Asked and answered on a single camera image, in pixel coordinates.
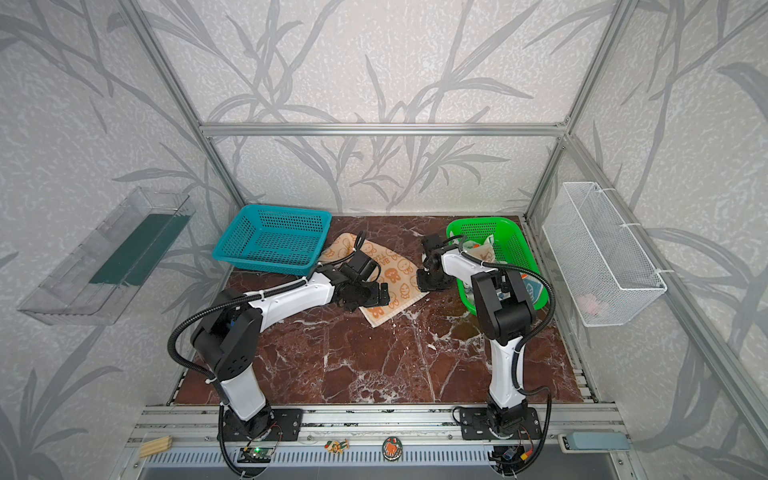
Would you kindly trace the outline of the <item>orange rabbit towel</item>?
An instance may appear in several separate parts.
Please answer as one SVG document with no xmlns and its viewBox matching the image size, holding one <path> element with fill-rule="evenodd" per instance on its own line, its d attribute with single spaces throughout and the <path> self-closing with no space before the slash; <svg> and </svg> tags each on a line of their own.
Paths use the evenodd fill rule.
<svg viewBox="0 0 768 480">
<path fill-rule="evenodd" d="M 390 297 L 385 306 L 359 308 L 373 328 L 383 325 L 427 296 L 417 286 L 417 266 L 412 261 L 369 240 L 364 241 L 362 251 L 380 265 L 373 276 L 379 274 L 377 282 L 387 284 Z"/>
</svg>

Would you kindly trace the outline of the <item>teal plastic basket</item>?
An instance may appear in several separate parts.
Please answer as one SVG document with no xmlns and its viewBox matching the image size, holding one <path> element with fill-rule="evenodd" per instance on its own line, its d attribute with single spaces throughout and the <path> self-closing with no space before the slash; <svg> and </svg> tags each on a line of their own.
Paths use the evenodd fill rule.
<svg viewBox="0 0 768 480">
<path fill-rule="evenodd" d="M 248 205 L 212 256 L 240 270 L 304 276 L 320 257 L 331 220 L 332 214 L 322 210 Z"/>
</svg>

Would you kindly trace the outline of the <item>green plastic basket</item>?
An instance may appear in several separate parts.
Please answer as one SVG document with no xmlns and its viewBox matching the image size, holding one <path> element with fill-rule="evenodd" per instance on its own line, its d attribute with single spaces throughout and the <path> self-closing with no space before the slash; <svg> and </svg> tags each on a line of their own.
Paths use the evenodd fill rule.
<svg viewBox="0 0 768 480">
<path fill-rule="evenodd" d="M 464 218 L 452 221 L 446 227 L 447 237 L 464 235 L 467 237 L 465 250 L 483 247 L 485 239 L 489 235 L 494 236 L 496 258 L 504 260 L 506 264 L 522 267 L 536 273 L 540 273 L 530 247 L 520 227 L 510 219 L 502 217 L 476 217 Z M 476 315 L 474 298 L 471 285 L 457 280 L 458 291 L 462 303 L 472 315 Z M 534 303 L 535 310 L 539 311 L 548 303 L 549 296 L 546 288 Z"/>
</svg>

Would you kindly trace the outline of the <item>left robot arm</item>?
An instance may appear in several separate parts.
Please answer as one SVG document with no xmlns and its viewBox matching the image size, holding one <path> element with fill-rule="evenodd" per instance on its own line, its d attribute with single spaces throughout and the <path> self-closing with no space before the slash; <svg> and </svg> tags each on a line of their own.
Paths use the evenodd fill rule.
<svg viewBox="0 0 768 480">
<path fill-rule="evenodd" d="M 251 293 L 222 291 L 217 303 L 176 326 L 167 352 L 178 365 L 203 375 L 220 403 L 242 422 L 263 415 L 268 401 L 258 386 L 253 362 L 260 335 L 315 307 L 335 304 L 354 311 L 387 306 L 389 286 L 379 280 L 378 262 L 360 250 L 319 264 L 306 276 Z"/>
</svg>

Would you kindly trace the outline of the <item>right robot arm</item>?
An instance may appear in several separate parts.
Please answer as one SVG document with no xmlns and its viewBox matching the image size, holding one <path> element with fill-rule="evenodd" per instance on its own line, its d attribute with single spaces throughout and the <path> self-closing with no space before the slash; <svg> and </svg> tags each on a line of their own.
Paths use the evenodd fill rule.
<svg viewBox="0 0 768 480">
<path fill-rule="evenodd" d="M 525 281 L 542 286 L 550 301 L 554 289 L 539 273 L 510 264 L 482 261 L 463 249 L 465 236 L 442 239 L 433 234 L 422 238 L 422 267 L 417 271 L 417 287 L 422 292 L 443 291 L 453 279 L 472 287 L 475 316 L 481 331 L 490 341 L 492 378 L 487 406 L 488 423 L 493 430 L 517 425 L 528 415 L 528 398 L 545 391 L 545 386 L 527 390 L 523 386 L 525 346 L 552 321 L 550 309 L 538 325 L 535 301 Z"/>
</svg>

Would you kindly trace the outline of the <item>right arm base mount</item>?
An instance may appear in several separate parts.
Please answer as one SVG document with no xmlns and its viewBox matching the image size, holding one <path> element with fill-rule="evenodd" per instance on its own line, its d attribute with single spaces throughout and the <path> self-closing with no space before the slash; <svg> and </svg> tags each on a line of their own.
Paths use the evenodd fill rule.
<svg viewBox="0 0 768 480">
<path fill-rule="evenodd" d="M 530 406 L 519 420 L 508 427 L 491 426 L 486 407 L 456 407 L 454 417 L 462 439 L 467 441 L 528 441 L 542 437 L 543 421 L 539 419 L 536 409 Z"/>
</svg>

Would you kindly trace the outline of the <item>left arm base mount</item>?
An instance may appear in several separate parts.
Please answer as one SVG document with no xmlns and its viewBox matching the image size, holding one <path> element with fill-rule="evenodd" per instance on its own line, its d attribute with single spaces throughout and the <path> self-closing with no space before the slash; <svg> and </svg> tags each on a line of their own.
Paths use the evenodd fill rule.
<svg viewBox="0 0 768 480">
<path fill-rule="evenodd" d="M 219 415 L 217 439 L 228 442 L 296 441 L 304 411 L 300 408 L 273 409 L 267 405 L 250 420 L 241 420 L 228 407 Z"/>
</svg>

